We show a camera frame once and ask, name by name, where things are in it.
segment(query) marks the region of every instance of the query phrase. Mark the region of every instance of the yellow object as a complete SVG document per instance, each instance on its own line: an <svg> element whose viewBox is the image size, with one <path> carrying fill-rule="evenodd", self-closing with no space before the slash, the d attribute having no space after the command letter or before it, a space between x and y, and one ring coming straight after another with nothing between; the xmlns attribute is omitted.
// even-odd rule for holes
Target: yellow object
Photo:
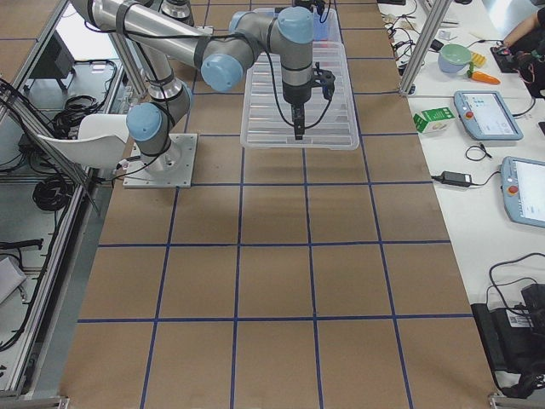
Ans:
<svg viewBox="0 0 545 409"><path fill-rule="evenodd" d="M479 53L471 52L471 62L477 67L481 68L486 63L486 57Z"/></svg>

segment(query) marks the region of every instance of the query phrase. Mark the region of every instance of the white label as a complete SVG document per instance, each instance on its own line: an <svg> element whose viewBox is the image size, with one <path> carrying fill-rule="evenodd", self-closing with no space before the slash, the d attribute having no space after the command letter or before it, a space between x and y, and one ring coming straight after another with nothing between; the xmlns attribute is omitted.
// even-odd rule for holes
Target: white label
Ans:
<svg viewBox="0 0 545 409"><path fill-rule="evenodd" d="M508 314L509 324L513 328L531 328L530 316L528 318L521 315L513 314L511 311L506 311ZM521 310L521 313L528 314L528 311Z"/></svg>

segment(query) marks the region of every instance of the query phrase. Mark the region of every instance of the person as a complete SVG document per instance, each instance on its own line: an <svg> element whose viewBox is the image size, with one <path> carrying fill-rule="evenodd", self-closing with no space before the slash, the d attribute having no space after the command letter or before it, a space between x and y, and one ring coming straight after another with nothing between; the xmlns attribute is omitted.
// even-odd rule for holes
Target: person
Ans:
<svg viewBox="0 0 545 409"><path fill-rule="evenodd" d="M526 88L532 96L545 97L545 60L532 57L532 51L545 55L545 8L522 20L504 39L500 48L508 49Z"/></svg>

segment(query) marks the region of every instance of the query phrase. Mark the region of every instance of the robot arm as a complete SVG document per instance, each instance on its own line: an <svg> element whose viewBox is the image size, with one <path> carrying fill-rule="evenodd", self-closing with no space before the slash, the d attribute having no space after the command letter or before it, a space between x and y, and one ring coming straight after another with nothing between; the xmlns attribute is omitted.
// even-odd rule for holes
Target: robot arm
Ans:
<svg viewBox="0 0 545 409"><path fill-rule="evenodd" d="M239 12L232 18L229 36L213 37L135 0L72 0L72 4L87 22L101 30L115 29L136 42L147 65L150 95L166 106L171 123L188 111L189 92L174 76L166 55L197 68L208 85L226 92L243 78L263 50L278 54L283 96L292 106L296 139L305 132L304 104L310 100L312 88L322 87L324 98L331 100L335 78L319 66L313 67L313 16L307 9L288 8L278 18Z"/></svg>

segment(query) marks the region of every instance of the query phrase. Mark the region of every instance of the tablet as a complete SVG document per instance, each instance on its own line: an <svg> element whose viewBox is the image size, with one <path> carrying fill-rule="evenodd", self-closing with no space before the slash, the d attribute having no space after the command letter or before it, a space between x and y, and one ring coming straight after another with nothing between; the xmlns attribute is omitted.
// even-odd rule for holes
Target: tablet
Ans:
<svg viewBox="0 0 545 409"><path fill-rule="evenodd" d="M518 141L522 131L497 91L457 91L454 105L463 126L479 141Z"/></svg>
<svg viewBox="0 0 545 409"><path fill-rule="evenodd" d="M503 203L517 223L545 228L545 162L506 157L502 162Z"/></svg>

